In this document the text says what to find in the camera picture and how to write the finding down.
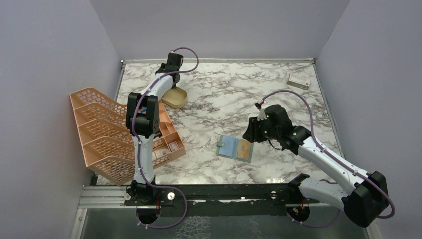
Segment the green card holder wallet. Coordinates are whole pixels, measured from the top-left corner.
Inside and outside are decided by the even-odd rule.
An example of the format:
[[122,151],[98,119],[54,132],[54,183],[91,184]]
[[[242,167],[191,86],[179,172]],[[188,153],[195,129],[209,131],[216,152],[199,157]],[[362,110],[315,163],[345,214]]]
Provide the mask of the green card holder wallet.
[[237,161],[241,161],[241,162],[247,162],[250,163],[252,161],[252,153],[253,153],[253,148],[254,148],[254,143],[252,144],[251,150],[250,150],[250,160],[249,161],[242,161],[239,160],[235,157],[235,152],[236,152],[236,147],[237,147],[237,143],[240,139],[239,138],[235,138],[235,137],[231,137],[231,136],[227,136],[227,135],[222,135],[219,139],[219,141],[216,144],[217,150],[216,150],[216,155],[220,156],[220,157],[225,157],[225,158],[230,158],[233,160],[237,160]]

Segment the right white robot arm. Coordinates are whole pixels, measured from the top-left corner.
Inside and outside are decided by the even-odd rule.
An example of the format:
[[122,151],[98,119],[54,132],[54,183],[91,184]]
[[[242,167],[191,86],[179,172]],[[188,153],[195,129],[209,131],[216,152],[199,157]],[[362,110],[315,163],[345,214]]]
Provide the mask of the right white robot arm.
[[386,178],[378,171],[369,173],[352,165],[324,146],[312,132],[302,126],[292,125],[286,110],[280,105],[262,108],[255,103],[259,114],[250,117],[243,139],[250,143],[275,140],[280,150],[313,163],[334,183],[323,183],[307,174],[300,174],[289,182],[288,198],[295,203],[302,199],[315,199],[334,206],[360,227],[369,226],[393,203],[388,195]]

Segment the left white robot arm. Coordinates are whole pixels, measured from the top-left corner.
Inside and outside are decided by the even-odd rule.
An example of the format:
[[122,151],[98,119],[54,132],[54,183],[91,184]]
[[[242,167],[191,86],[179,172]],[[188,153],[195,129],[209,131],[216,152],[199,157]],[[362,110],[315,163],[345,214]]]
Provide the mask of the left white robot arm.
[[135,174],[129,194],[138,203],[151,204],[156,200],[157,189],[152,154],[153,140],[159,131],[159,101],[180,80],[179,70],[183,56],[170,52],[167,61],[155,72],[153,81],[140,93],[128,95],[126,127],[135,146]]

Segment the tan oval card tray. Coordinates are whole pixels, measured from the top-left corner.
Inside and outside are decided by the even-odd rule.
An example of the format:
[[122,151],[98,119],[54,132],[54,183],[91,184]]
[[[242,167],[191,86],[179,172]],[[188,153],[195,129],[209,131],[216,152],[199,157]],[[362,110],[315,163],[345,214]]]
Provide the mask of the tan oval card tray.
[[171,88],[162,96],[161,101],[170,107],[180,109],[187,103],[188,94],[182,88]]

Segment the white red small box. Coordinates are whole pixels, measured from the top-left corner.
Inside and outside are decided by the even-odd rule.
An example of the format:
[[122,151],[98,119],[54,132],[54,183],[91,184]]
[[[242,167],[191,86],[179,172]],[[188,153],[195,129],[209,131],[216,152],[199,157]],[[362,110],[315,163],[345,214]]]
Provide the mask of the white red small box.
[[296,88],[307,90],[310,87],[310,80],[302,76],[290,74],[287,84]]

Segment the peach plastic file organizer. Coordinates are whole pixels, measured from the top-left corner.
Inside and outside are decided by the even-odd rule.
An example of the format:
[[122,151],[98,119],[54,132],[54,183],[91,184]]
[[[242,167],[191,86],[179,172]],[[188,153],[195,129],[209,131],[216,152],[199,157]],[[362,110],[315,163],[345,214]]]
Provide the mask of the peach plastic file organizer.
[[[130,183],[135,173],[135,147],[125,125],[127,106],[94,88],[69,95],[85,165],[115,185]],[[186,154],[162,102],[159,103],[160,137],[153,141],[153,168]]]

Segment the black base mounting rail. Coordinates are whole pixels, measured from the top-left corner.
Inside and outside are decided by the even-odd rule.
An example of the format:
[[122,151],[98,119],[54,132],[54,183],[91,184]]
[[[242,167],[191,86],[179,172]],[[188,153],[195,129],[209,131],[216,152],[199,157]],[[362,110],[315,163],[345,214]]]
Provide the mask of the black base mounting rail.
[[287,183],[137,186],[127,187],[124,199],[141,215],[163,217],[285,216],[287,207],[317,202],[299,196]]

